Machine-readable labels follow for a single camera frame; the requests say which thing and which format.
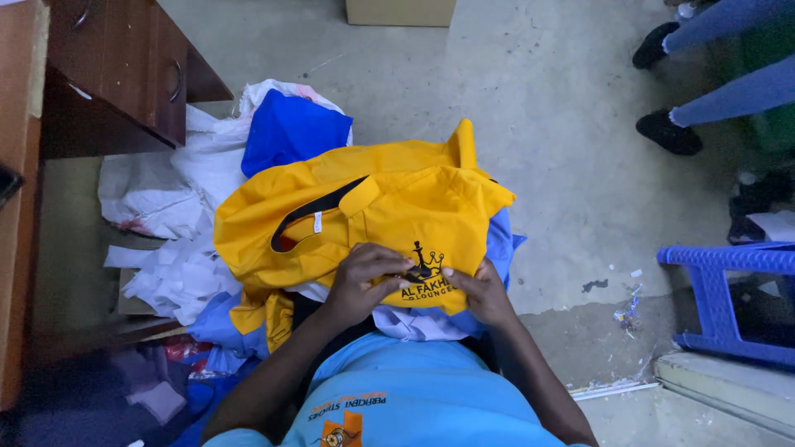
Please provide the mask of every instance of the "blue plastic stool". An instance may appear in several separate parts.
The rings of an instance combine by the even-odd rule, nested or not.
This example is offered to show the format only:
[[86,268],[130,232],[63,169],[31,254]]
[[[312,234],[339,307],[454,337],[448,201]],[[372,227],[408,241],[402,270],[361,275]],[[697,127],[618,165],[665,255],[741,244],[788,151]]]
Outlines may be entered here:
[[748,359],[795,366],[795,349],[752,343],[740,338],[725,270],[795,274],[795,243],[755,243],[738,247],[664,247],[663,264],[686,266],[696,294],[702,335],[676,334],[673,339],[692,349],[722,352]]

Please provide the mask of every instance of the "hand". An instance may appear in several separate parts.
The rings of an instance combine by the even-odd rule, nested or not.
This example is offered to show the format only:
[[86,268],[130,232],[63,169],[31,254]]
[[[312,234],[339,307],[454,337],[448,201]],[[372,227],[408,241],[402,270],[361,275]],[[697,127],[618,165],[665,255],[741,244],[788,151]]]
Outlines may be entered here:
[[337,267],[334,284],[326,304],[320,307],[324,317],[340,330],[364,321],[386,295],[410,286],[394,276],[377,285],[373,279],[384,275],[405,273],[414,260],[377,243],[357,243]]
[[502,327],[517,320],[502,279],[487,258],[480,262],[474,277],[450,267],[443,268],[442,274],[450,284],[467,293],[469,312],[481,323]]

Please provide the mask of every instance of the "drawer handle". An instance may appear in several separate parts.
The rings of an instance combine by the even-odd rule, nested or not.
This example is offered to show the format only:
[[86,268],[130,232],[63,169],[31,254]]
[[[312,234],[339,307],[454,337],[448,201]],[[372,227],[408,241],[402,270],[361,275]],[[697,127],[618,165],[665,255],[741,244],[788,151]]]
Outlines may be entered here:
[[170,103],[173,103],[174,101],[176,101],[177,98],[180,97],[180,91],[182,91],[182,83],[184,82],[184,78],[182,76],[182,67],[180,66],[180,63],[177,62],[176,59],[172,60],[174,61],[174,65],[176,65],[176,73],[179,76],[179,81],[176,84],[174,92],[172,92],[171,94],[171,98],[169,98]]
[[86,19],[88,18],[88,11],[91,9],[91,0],[86,0],[86,9],[83,10],[83,14],[78,17],[77,21],[74,25],[72,25],[72,29],[78,29],[80,26],[85,23]]

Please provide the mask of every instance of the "orange logo print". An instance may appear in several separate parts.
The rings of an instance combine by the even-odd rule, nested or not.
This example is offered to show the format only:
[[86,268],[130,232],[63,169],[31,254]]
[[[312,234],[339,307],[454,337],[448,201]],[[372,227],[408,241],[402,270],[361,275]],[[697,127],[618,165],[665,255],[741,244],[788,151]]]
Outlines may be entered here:
[[320,444],[323,447],[362,447],[362,415],[345,410],[342,425],[326,421]]

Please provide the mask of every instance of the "clothing label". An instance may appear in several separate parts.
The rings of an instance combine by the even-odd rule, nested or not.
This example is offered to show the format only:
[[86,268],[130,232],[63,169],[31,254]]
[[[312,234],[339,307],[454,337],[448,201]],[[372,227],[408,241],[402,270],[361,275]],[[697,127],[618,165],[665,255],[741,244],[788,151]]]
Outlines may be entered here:
[[323,230],[323,222],[320,220],[320,217],[323,215],[322,211],[318,211],[315,213],[315,234],[320,233]]

